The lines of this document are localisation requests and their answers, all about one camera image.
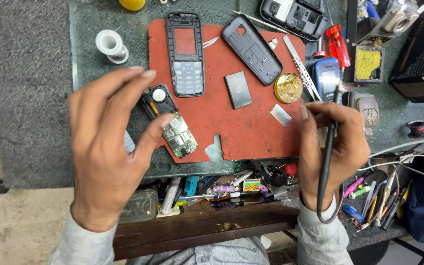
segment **hand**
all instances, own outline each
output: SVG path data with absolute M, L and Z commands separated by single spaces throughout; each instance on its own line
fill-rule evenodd
M 71 213 L 83 228 L 104 232 L 114 226 L 150 166 L 167 114 L 150 123 L 132 153 L 123 145 L 130 112 L 156 77 L 140 66 L 117 69 L 70 96 L 76 179 Z
M 357 110 L 333 102 L 312 102 L 299 109 L 302 120 L 302 140 L 298 172 L 305 206 L 317 210 L 317 190 L 322 152 L 318 139 L 318 127 L 327 126 L 330 119 L 338 122 L 337 135 L 333 141 L 327 189 L 322 211 L 333 199 L 333 190 L 345 179 L 367 163 L 371 155 L 364 135 L 364 116 Z

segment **red screwdriver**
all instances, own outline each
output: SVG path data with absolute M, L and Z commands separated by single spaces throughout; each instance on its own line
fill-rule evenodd
M 330 46 L 331 52 L 330 57 L 338 58 L 340 69 L 343 67 L 348 68 L 351 66 L 351 61 L 350 56 L 348 55 L 348 50 L 346 49 L 346 41 L 343 37 L 341 37 L 341 25 L 333 24 L 327 1 L 325 1 L 325 5 L 327 6 L 328 17 L 330 18 L 330 23 L 332 25 L 327 29 L 327 36 L 329 38 L 328 45 Z

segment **phone screen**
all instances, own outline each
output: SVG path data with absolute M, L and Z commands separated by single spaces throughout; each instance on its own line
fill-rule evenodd
M 320 83 L 323 84 L 322 94 L 332 93 L 339 82 L 340 78 L 336 70 L 322 72 L 320 77 Z

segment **phone circuit board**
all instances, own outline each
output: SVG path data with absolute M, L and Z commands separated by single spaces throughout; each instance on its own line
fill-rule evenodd
M 197 148 L 194 136 L 192 136 L 183 117 L 178 112 L 174 114 L 170 124 L 163 130 L 163 136 L 177 157 L 183 158 Z

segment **red ball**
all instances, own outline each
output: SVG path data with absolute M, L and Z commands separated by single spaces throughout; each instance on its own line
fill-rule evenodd
M 284 172 L 286 172 L 289 175 L 294 175 L 295 172 L 297 172 L 297 164 L 296 163 L 284 165 L 282 168 L 284 169 Z

